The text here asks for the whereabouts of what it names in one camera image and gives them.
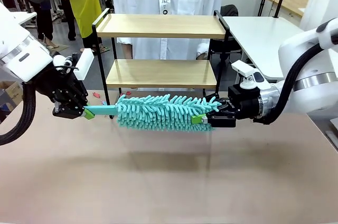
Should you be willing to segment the large white table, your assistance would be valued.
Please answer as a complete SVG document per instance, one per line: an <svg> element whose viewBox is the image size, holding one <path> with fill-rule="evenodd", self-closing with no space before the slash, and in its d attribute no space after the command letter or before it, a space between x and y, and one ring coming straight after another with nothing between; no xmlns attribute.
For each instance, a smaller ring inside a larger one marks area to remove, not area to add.
<svg viewBox="0 0 338 224"><path fill-rule="evenodd" d="M302 30L279 17L225 16L230 33L243 52L268 80L282 80L278 49Z"/></svg>

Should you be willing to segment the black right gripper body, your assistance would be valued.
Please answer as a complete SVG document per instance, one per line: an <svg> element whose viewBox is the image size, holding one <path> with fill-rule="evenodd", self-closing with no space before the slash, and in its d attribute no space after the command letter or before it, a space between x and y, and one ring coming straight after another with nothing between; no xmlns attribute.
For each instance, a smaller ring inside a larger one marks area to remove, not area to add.
<svg viewBox="0 0 338 224"><path fill-rule="evenodd" d="M228 98L236 109L235 118L238 120L255 118L260 114L260 89L242 89L240 85L228 87Z"/></svg>

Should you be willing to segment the black chair back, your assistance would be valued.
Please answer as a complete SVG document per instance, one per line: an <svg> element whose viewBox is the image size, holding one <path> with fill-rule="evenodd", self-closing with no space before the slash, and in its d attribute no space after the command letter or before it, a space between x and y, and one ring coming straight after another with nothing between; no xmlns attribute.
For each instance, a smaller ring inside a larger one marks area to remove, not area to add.
<svg viewBox="0 0 338 224"><path fill-rule="evenodd" d="M238 9L233 4L222 6L220 14L221 16L239 16Z"/></svg>

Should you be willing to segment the person in white coat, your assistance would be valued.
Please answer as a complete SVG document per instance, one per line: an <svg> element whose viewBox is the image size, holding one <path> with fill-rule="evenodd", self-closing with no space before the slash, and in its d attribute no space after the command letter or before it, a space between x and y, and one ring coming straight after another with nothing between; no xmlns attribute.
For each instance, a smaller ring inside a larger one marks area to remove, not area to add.
<svg viewBox="0 0 338 224"><path fill-rule="evenodd" d="M114 0L114 6L127 59L195 60L225 35L221 0Z"/></svg>

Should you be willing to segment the person right hand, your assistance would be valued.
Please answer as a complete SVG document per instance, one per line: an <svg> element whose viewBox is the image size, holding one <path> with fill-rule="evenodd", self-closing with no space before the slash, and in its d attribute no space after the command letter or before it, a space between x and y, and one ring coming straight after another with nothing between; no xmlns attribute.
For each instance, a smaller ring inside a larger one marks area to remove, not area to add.
<svg viewBox="0 0 338 224"><path fill-rule="evenodd" d="M124 58L125 59L132 59L133 58L133 46L131 44L122 44L121 45Z"/></svg>

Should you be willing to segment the small white table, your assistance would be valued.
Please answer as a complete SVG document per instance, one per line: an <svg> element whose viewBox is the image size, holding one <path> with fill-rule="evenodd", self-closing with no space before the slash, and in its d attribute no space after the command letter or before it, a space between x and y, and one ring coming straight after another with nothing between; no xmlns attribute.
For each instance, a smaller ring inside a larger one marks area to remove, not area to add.
<svg viewBox="0 0 338 224"><path fill-rule="evenodd" d="M22 27L26 27L27 22L33 20L37 16L36 12L10 12L10 14L15 19L15 22Z"/></svg>

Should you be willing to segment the light wooden table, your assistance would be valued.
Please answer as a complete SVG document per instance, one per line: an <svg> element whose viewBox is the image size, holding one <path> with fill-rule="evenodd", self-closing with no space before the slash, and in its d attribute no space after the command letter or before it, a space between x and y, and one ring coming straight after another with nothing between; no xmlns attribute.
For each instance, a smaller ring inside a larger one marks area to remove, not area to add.
<svg viewBox="0 0 338 224"><path fill-rule="evenodd" d="M277 7L279 0L267 0L273 4L273 7ZM283 0L281 8L288 11L293 15L297 15L302 18L307 6L308 0Z"/></svg>

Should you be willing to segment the teal microfibre duster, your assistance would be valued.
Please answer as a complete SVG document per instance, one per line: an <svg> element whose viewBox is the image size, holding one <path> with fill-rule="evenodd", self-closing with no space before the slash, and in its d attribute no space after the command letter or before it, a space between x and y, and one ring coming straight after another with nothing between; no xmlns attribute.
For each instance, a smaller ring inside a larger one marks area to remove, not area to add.
<svg viewBox="0 0 338 224"><path fill-rule="evenodd" d="M186 96L119 97L114 105L86 106L84 116L116 116L121 127L139 130L207 132L212 129L206 117L211 111L219 111L221 103L215 97Z"/></svg>

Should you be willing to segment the brown cardboard box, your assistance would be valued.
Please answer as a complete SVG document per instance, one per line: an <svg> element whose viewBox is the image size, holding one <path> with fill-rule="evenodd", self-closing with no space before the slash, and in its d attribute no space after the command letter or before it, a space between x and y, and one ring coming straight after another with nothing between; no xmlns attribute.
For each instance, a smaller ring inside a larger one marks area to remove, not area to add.
<svg viewBox="0 0 338 224"><path fill-rule="evenodd" d="M22 101L23 91L16 81L0 81L0 110L12 111Z"/></svg>

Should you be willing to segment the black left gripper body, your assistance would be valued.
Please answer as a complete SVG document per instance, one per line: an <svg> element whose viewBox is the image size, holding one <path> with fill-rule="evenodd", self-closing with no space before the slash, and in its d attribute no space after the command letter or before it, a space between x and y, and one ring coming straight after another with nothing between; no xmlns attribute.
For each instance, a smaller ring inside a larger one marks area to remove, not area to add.
<svg viewBox="0 0 338 224"><path fill-rule="evenodd" d="M78 94L88 94L82 81L74 73L62 74L55 67L46 67L39 73L39 93L52 102L78 107Z"/></svg>

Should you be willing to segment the two-tier wooden shelf black frame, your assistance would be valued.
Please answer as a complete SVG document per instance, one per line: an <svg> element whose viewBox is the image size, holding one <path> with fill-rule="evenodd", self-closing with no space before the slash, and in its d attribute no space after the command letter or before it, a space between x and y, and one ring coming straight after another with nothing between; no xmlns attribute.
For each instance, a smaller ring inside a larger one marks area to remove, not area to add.
<svg viewBox="0 0 338 224"><path fill-rule="evenodd" d="M114 14L107 8L93 22L95 39L110 38L184 38L220 39L226 43L230 29L219 11L213 15L140 15ZM101 81L108 100L108 88L193 88L213 89L206 99L219 97L221 76L215 76L206 60L118 60L106 76L97 53Z"/></svg>

